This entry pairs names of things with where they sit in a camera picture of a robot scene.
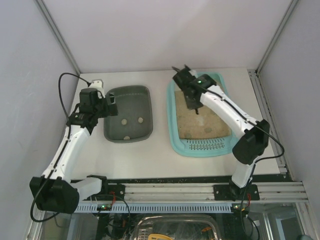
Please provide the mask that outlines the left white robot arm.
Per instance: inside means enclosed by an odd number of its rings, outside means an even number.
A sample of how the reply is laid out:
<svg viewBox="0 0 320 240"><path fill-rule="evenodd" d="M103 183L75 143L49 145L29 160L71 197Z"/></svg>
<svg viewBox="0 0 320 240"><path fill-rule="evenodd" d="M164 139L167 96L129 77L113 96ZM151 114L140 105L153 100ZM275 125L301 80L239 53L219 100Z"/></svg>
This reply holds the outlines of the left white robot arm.
<svg viewBox="0 0 320 240"><path fill-rule="evenodd" d="M114 93L103 94L94 87L80 91L79 103L68 117L65 135L53 160L40 177L32 177L29 183L33 195L32 209L72 214L80 201L106 188L105 176L91 174L73 183L71 174L98 120L116 115L118 108Z"/></svg>

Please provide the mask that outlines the grey plastic bin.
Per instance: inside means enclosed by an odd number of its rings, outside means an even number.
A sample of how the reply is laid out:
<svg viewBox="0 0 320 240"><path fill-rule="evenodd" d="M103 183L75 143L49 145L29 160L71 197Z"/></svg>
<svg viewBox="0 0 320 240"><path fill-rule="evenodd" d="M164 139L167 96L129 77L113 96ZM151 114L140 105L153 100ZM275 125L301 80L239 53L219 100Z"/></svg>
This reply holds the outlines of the grey plastic bin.
<svg viewBox="0 0 320 240"><path fill-rule="evenodd" d="M134 143L148 139L153 132L153 112L150 91L143 85L129 85L111 89L115 95L118 115L104 119L104 137L113 143Z"/></svg>

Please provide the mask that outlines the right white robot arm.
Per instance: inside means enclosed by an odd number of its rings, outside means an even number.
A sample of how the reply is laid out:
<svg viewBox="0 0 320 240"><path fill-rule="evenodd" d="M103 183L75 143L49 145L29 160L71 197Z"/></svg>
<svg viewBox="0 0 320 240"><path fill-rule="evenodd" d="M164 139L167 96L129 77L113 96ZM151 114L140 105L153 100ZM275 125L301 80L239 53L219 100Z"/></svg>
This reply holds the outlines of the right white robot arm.
<svg viewBox="0 0 320 240"><path fill-rule="evenodd" d="M172 77L182 90L189 110L208 107L216 113L233 131L238 142L232 154L238 161L231 176L232 183L240 189L251 181L255 165L269 145L270 124L265 119L258 121L236 105L208 74L195 76L187 65L179 69L172 67Z"/></svg>

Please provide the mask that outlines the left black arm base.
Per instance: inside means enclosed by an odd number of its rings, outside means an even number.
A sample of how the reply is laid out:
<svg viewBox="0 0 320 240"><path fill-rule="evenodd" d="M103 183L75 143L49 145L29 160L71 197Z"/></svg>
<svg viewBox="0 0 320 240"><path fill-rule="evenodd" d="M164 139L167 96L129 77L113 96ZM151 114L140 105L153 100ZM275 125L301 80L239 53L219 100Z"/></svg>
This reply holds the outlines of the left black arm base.
<svg viewBox="0 0 320 240"><path fill-rule="evenodd" d="M123 199L126 187L120 183L110 182L106 176L88 175L85 178L84 197L81 200L106 200Z"/></svg>

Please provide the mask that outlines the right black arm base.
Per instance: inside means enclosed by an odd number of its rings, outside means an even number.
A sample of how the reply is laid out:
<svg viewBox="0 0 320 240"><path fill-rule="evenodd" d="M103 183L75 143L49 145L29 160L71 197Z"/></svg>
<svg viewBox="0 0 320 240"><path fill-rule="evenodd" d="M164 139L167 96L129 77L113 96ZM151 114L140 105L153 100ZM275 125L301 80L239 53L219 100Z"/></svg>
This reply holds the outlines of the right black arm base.
<svg viewBox="0 0 320 240"><path fill-rule="evenodd" d="M258 186L249 182L245 187L236 186L231 180L228 184L215 184L213 186L214 199L216 201L259 201Z"/></svg>

